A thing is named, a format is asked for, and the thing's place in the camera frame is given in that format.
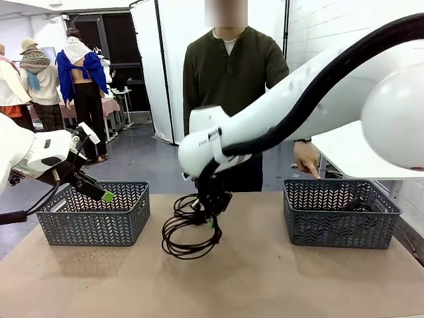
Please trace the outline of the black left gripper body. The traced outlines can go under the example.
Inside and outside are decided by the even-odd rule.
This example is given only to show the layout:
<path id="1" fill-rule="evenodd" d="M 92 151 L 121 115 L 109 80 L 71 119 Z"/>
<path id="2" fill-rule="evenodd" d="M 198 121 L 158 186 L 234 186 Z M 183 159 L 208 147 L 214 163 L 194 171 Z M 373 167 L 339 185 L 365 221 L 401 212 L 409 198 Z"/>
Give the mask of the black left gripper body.
<path id="1" fill-rule="evenodd" d="M 75 179 L 75 173 L 78 173 L 83 166 L 83 159 L 65 159 L 64 161 L 60 162 L 58 158 L 47 158 L 46 165 L 50 167 L 50 169 L 46 171 L 46 184 L 50 186 L 54 186 L 56 184 L 56 180 L 53 174 L 53 170 L 56 170 L 60 179 L 60 185 L 62 185 L 70 183 Z"/>

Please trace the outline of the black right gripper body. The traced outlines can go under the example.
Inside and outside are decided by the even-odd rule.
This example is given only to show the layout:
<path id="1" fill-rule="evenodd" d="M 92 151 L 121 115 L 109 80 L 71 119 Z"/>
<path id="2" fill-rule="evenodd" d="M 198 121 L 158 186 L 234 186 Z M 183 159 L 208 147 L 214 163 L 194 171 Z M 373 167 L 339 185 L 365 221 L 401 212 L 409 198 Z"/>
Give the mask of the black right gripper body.
<path id="1" fill-rule="evenodd" d="M 224 181 L 219 176 L 199 178 L 197 180 L 199 202 L 207 216 L 218 216 L 224 212 L 233 194 L 225 189 Z"/>

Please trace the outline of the person's left hand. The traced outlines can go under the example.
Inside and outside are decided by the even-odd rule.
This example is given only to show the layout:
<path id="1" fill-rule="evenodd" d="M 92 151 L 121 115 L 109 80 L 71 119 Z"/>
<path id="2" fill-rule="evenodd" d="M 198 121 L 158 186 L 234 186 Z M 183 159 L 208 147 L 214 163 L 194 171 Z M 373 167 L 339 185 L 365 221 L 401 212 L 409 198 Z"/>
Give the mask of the person's left hand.
<path id="1" fill-rule="evenodd" d="M 293 153 L 298 170 L 311 174 L 316 180 L 321 179 L 318 172 L 320 153 L 311 142 L 295 142 Z"/>

